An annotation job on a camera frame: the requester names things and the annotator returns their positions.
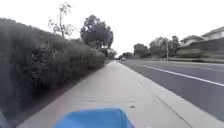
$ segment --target roof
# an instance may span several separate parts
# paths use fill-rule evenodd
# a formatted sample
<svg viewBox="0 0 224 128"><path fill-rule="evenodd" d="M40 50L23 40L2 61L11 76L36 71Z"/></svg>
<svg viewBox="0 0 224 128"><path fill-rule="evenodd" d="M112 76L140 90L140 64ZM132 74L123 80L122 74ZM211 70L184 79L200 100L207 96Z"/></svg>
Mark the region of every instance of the roof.
<svg viewBox="0 0 224 128"><path fill-rule="evenodd" d="M213 34L213 33L220 32L220 31L224 31L224 26L223 26L223 27L220 27L220 28L217 28L217 29L214 29L214 30L212 30L212 31L210 31L210 32L208 32L208 33L205 33L205 34L203 34L202 36L203 36L203 37L204 37L204 36L208 36L208 35L211 35L211 34Z"/></svg>
<svg viewBox="0 0 224 128"><path fill-rule="evenodd" d="M185 38L182 39L180 42L184 42L184 41L186 41L186 40L190 40L190 39L201 39L201 40L204 40L204 38L201 37L201 36L191 35L191 36L185 37Z"/></svg>

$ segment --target car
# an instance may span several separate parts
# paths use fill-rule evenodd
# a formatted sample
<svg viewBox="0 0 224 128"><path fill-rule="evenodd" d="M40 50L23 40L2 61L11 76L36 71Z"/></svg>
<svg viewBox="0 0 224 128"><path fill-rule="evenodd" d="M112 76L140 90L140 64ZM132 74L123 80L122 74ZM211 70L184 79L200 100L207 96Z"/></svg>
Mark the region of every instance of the car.
<svg viewBox="0 0 224 128"><path fill-rule="evenodd" d="M125 60L126 60L126 58L125 58L125 57L122 57L122 58L121 58L121 61L125 61Z"/></svg>

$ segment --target green hedge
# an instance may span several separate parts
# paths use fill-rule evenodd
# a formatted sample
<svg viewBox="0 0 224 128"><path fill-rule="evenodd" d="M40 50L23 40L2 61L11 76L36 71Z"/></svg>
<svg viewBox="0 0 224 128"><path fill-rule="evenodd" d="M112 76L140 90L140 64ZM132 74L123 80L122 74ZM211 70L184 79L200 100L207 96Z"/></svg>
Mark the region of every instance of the green hedge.
<svg viewBox="0 0 224 128"><path fill-rule="evenodd" d="M7 19L0 19L0 45L0 75L8 79L0 85L0 107L7 116L104 64L102 53L78 40Z"/></svg>

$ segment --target blue object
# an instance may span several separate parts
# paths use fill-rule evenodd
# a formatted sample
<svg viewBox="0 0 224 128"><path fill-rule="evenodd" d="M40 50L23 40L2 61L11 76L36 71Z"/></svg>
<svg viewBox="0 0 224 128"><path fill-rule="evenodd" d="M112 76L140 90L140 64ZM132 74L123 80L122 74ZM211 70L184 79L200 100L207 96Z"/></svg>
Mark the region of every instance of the blue object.
<svg viewBox="0 0 224 128"><path fill-rule="evenodd" d="M121 109L107 108L72 112L55 128L134 128Z"/></svg>

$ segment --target tree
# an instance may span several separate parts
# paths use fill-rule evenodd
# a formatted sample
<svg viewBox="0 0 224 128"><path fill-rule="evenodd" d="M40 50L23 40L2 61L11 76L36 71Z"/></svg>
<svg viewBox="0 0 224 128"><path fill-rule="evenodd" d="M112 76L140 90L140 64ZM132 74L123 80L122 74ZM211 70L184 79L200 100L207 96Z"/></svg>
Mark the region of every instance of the tree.
<svg viewBox="0 0 224 128"><path fill-rule="evenodd" d="M125 58L130 58L130 57L132 57L133 55L132 55L131 52L124 52L124 53L122 54L122 56L125 57Z"/></svg>
<svg viewBox="0 0 224 128"><path fill-rule="evenodd" d="M94 15L86 18L80 35L87 45L97 49L110 47L114 39L111 28Z"/></svg>
<svg viewBox="0 0 224 128"><path fill-rule="evenodd" d="M143 44L136 44L134 46L134 55L139 56L139 57L144 57L148 54L148 48L147 46L143 45Z"/></svg>
<svg viewBox="0 0 224 128"><path fill-rule="evenodd" d="M179 39L177 36L172 36L172 44L173 44L174 50L176 51L176 49L180 46Z"/></svg>
<svg viewBox="0 0 224 128"><path fill-rule="evenodd" d="M158 37L149 44L150 54L157 57L165 57L167 52L169 56L175 55L176 49L179 47L177 36L172 36L172 40L166 37Z"/></svg>
<svg viewBox="0 0 224 128"><path fill-rule="evenodd" d="M63 37L65 35L70 36L73 31L74 27L71 24L64 24L63 18L70 12L71 5L68 3L60 4L59 6L59 14L56 18L51 18L48 22L48 26L53 29L55 34L60 34Z"/></svg>

